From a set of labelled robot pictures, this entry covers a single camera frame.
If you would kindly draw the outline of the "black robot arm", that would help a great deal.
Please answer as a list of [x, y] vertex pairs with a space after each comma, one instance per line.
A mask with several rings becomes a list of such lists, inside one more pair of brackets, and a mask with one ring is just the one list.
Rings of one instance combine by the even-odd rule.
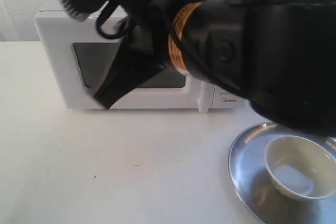
[[165, 68], [249, 101], [291, 129], [335, 136], [335, 0], [109, 0], [128, 13], [91, 88], [104, 108]]

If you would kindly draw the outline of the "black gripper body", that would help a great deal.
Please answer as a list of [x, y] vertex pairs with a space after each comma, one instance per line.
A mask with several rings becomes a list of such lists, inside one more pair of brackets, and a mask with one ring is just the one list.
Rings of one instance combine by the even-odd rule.
[[175, 69], [186, 69], [188, 58], [196, 56], [193, 46], [182, 41], [186, 23], [192, 13], [206, 0], [152, 0], [147, 8], [145, 25], [151, 33], [154, 53]]

